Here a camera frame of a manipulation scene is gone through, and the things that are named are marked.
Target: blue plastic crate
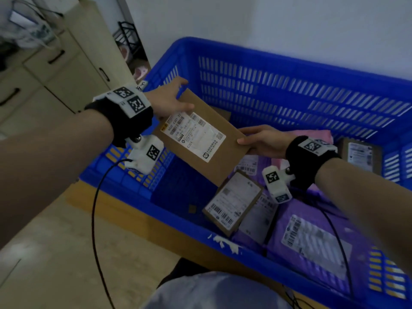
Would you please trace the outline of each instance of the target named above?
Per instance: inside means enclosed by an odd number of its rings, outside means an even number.
[[[236,127],[270,124],[280,130],[330,129],[335,140],[348,136],[381,145],[382,175],[412,189],[409,81],[197,38],[180,39],[168,49],[148,74],[146,91],[177,75],[187,78],[189,88],[204,101],[231,111],[230,122]],[[157,123],[154,119],[146,133]],[[109,147],[81,179],[97,186],[110,165],[128,153],[129,147]],[[220,230],[201,213],[216,189],[168,150],[162,152],[151,174],[136,176],[121,164],[102,185],[110,195],[326,306],[411,307],[408,278],[405,299],[369,289],[360,303],[248,249],[232,254],[227,246],[221,248],[213,241]],[[196,213],[189,213],[189,205],[196,206]]]

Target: brown cardboard box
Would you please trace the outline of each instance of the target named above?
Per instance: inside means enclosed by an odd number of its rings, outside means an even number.
[[[187,148],[187,146],[190,146],[192,143],[191,140],[186,140],[186,143],[183,145],[181,143],[185,138],[178,142],[178,140],[171,138],[165,133],[168,132],[172,126],[178,126],[178,128],[180,128],[185,124],[184,122],[181,123],[181,125],[178,125],[180,120],[176,123],[176,119],[173,121],[173,119],[168,120],[168,118],[164,118],[160,121],[153,134],[163,141],[166,148],[186,161],[216,186],[220,186],[249,150],[249,146],[237,144],[237,139],[244,137],[244,135],[189,89],[182,94],[179,101],[194,104],[195,108],[193,115],[196,114],[197,117],[201,118],[198,123],[206,123],[206,126],[210,124],[226,136],[217,149],[213,148],[213,153],[203,154],[203,157],[206,156],[206,158],[209,158],[208,162],[205,161],[206,159],[202,158],[201,154],[196,155]],[[206,141],[199,141],[196,145],[200,145],[199,143],[203,144],[204,142]]]
[[[227,184],[230,183],[231,180],[234,179],[234,177],[236,176],[236,173],[233,175],[233,177],[231,177],[230,179],[226,180],[218,189],[218,192],[215,194],[215,196],[211,199],[211,201],[208,203],[207,206],[205,206],[202,210],[202,212],[215,224],[218,226],[219,229],[221,229],[223,231],[223,233],[225,233],[228,237],[239,228],[240,223],[242,222],[243,218],[245,218],[245,216],[248,214],[248,212],[250,211],[250,209],[253,207],[253,205],[258,201],[260,195],[263,192],[264,187],[261,186],[259,183],[253,181],[252,179],[249,178],[249,176],[247,176],[243,171],[237,170],[237,173],[239,173],[240,175],[242,175],[243,177],[245,177],[246,179],[248,179],[247,181],[252,183],[255,187],[255,197],[252,199],[252,201],[247,205],[247,207],[245,209],[243,209],[243,212],[237,216],[237,220],[234,221],[233,225],[230,225],[230,229],[225,228],[221,223],[220,220],[223,220],[224,218],[228,218],[227,214],[227,210],[218,202],[216,201],[217,198],[220,197],[220,193],[224,193],[225,187],[227,187]],[[249,188],[248,185],[240,186],[240,188],[242,189],[242,191],[247,191],[247,189]],[[214,207],[211,209],[211,212],[215,215],[217,215],[218,219],[213,216],[211,213],[208,212],[207,208],[209,207],[210,204],[213,204],[215,206],[218,207]]]
[[[344,161],[373,171],[379,176],[382,175],[382,148],[380,146],[350,138],[340,139],[336,146]]]
[[[226,119],[227,121],[230,120],[230,116],[231,116],[231,112],[228,112],[227,110],[218,108],[218,107],[214,107],[211,106],[211,108],[213,108],[220,116],[222,116],[224,119]]]

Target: floor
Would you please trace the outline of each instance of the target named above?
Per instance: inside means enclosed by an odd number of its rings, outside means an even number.
[[[90,223],[88,213],[60,197],[28,224],[0,251],[0,308],[110,308],[93,257]],[[118,309],[141,306],[179,259],[100,218],[95,232]]]

